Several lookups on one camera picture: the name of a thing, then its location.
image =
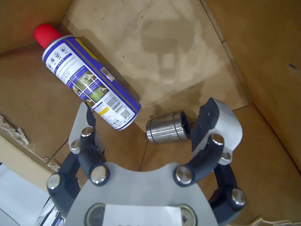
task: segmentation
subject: metal cylinder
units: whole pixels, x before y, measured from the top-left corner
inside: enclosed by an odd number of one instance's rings
[[[190,127],[186,114],[176,111],[150,119],[146,124],[146,136],[153,144],[189,140]]]

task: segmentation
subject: screw head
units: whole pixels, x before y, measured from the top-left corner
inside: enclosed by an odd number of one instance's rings
[[[85,127],[82,130],[82,137],[88,137],[93,133],[93,128],[92,127]]]
[[[211,135],[211,140],[219,146],[223,146],[225,144],[224,137],[222,137],[220,134],[217,133],[213,133]]]
[[[75,150],[79,150],[80,149],[80,139],[74,140],[71,143],[71,150],[75,151]]]
[[[227,152],[224,152],[224,153],[222,154],[222,159],[223,159],[224,161],[230,161],[230,159],[231,159],[231,154],[230,154],[230,153],[227,153]]]
[[[234,188],[231,193],[231,198],[236,205],[243,206],[246,203],[246,195],[239,188]]]
[[[196,226],[197,217],[191,207],[186,204],[179,204],[177,207],[181,208],[182,224],[183,226]]]
[[[47,187],[54,190],[60,184],[60,175],[58,173],[52,174],[47,180]]]
[[[185,166],[177,167],[175,177],[181,184],[190,184],[192,182],[191,172]]]
[[[107,168],[103,165],[96,166],[91,172],[91,181],[95,184],[103,182],[107,177]]]

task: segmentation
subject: spray can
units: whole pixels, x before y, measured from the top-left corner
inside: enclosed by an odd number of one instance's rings
[[[34,37],[45,49],[42,61],[47,68],[113,128],[123,130],[134,121],[140,103],[79,39],[62,36],[49,24],[38,26]]]

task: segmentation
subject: spray can label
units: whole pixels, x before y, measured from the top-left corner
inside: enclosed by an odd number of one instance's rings
[[[121,130],[133,121],[140,108],[137,105],[129,104],[125,95],[120,93],[120,89],[118,89],[120,84],[114,76],[101,65],[97,58],[78,39],[73,38],[73,41],[73,43],[79,44],[76,49],[74,49],[71,41],[67,39],[53,45],[44,57],[47,68],[82,100],[87,100],[92,105],[92,109],[110,123],[112,127]],[[95,63],[95,65],[100,64],[97,69],[83,61],[85,59],[81,56],[83,51],[85,53],[88,51],[90,57],[98,61],[98,63]],[[112,82],[117,82],[118,90]]]

